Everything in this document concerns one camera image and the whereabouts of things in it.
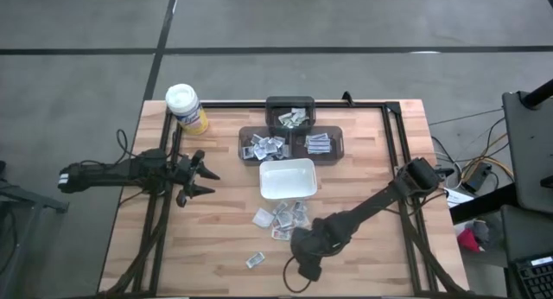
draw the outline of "concrete floor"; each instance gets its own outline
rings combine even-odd
[[[168,0],[0,0],[2,48],[155,48]],[[553,45],[547,0],[178,0],[168,47]],[[45,213],[24,297],[93,293],[119,188],[61,194],[58,171],[134,136],[152,55],[0,55],[0,159],[7,178],[71,201]],[[303,94],[423,99],[429,122],[501,106],[551,79],[551,53],[165,56],[153,99],[186,82],[202,99]],[[449,152],[478,155],[495,112],[431,126]],[[499,127],[495,136],[502,134]],[[498,159],[510,164],[507,151]],[[506,178],[499,174],[502,183]],[[504,295],[502,271],[466,257],[471,288]]]

